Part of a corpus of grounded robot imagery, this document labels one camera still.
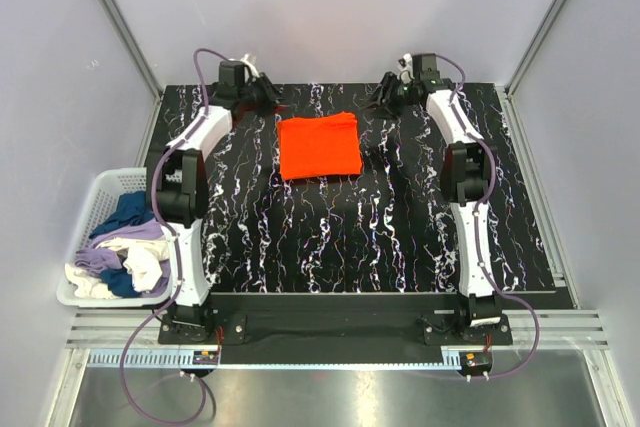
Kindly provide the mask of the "orange t shirt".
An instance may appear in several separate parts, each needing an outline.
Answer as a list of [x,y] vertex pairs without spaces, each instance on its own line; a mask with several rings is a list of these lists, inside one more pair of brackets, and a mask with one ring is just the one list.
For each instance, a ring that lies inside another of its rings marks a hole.
[[280,175],[285,181],[362,172],[353,113],[283,120],[277,123],[277,136]]

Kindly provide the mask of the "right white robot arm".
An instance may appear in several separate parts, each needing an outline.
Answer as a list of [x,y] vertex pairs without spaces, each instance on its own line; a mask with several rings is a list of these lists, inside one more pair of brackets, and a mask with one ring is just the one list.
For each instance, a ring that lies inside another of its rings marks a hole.
[[458,292],[469,306],[493,303],[498,289],[488,238],[489,199],[496,185],[496,159],[460,102],[462,82],[441,75],[436,53],[403,55],[398,71],[387,72],[365,104],[381,119],[395,119],[410,106],[423,106],[446,143],[440,191],[449,203],[458,234]]

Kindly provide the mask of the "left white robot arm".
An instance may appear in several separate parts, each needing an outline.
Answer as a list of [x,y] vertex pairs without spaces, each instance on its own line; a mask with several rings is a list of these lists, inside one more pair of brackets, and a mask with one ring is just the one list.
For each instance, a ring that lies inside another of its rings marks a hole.
[[209,205],[206,159],[246,113],[265,117],[281,109],[278,89],[250,54],[221,60],[218,80],[200,89],[194,119],[147,167],[147,201],[169,242],[171,300],[187,308],[209,295],[200,234]]

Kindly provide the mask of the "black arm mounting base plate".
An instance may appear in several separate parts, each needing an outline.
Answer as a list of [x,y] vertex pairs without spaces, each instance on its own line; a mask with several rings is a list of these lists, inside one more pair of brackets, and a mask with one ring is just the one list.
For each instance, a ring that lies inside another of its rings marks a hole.
[[510,346],[513,336],[501,299],[467,301],[454,293],[213,293],[201,306],[155,314],[159,339],[169,344],[219,340],[242,345],[262,339],[382,337],[428,346]]

